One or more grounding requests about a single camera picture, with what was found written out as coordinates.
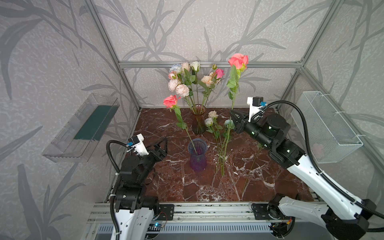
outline purple vase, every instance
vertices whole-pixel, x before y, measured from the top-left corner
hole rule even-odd
[[[190,165],[195,172],[200,172],[203,171],[207,166],[207,158],[205,157],[205,153],[208,149],[207,143],[200,138],[195,138],[192,141],[195,145],[196,152],[192,146],[192,143],[190,142],[188,144],[188,151],[191,154]]]

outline wall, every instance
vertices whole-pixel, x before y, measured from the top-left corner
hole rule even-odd
[[[227,61],[236,52],[249,55],[250,61],[299,61],[331,0],[94,2],[120,61]],[[164,72],[168,69],[126,69],[142,106],[162,106],[170,95]],[[241,95],[276,99],[293,71],[251,72],[241,83]],[[230,106],[226,94],[222,84],[208,105]],[[235,105],[246,106],[245,98],[237,98]]]
[[[0,21],[0,239],[79,239],[137,113],[83,1],[1,1]],[[90,93],[121,104],[90,160],[43,157]]]
[[[381,154],[384,153],[383,5],[384,1],[379,0],[344,1],[305,65]],[[305,78],[299,78],[293,91],[301,94],[314,90],[307,86],[298,91],[303,84],[308,85],[305,82]],[[296,142],[303,143],[296,127],[290,134]],[[361,148],[340,162],[319,166],[347,190],[362,199],[373,200],[377,211],[384,212],[384,176]],[[384,221],[375,217],[370,222],[371,228],[384,225]],[[382,239],[383,236],[368,233],[363,239]]]

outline vase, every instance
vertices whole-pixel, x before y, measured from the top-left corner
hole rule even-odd
[[[195,172],[201,172],[207,166],[207,158],[205,157],[205,153],[208,149],[207,143],[200,138],[195,138],[192,142],[195,145],[195,148],[191,142],[188,144],[188,151],[191,154],[189,164]]]
[[[194,115],[192,120],[192,132],[196,135],[202,134],[206,130],[204,121],[205,107],[201,104],[196,104],[195,108],[191,111]]]

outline red marble tabletop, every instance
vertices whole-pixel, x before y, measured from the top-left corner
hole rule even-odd
[[[227,108],[209,108],[204,118],[212,110],[217,111],[219,124],[229,118]],[[190,109],[183,108],[181,113],[190,129],[193,117]],[[267,113],[273,113],[273,109],[268,109],[264,117]],[[313,200],[308,186],[271,160],[268,150],[260,150],[258,143],[246,133],[232,134],[222,177],[220,169],[215,171],[217,151],[213,135],[205,132],[196,136],[190,130],[192,139],[198,137],[208,144],[207,167],[204,171],[194,172],[187,150],[190,140],[175,122],[174,112],[164,108],[143,109],[139,117],[135,134],[143,134],[145,145],[162,136],[168,138],[168,156],[155,164],[156,175],[147,186],[147,195],[158,196],[160,202],[269,201],[276,193],[292,198],[300,193],[302,200]],[[152,177],[150,173],[146,182]]]

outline white metal basket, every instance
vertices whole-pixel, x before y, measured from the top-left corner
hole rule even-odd
[[[363,145],[340,112],[321,92],[303,92],[296,105],[304,114],[311,151],[318,163],[339,162]],[[300,115],[296,110],[291,115],[304,136]]]

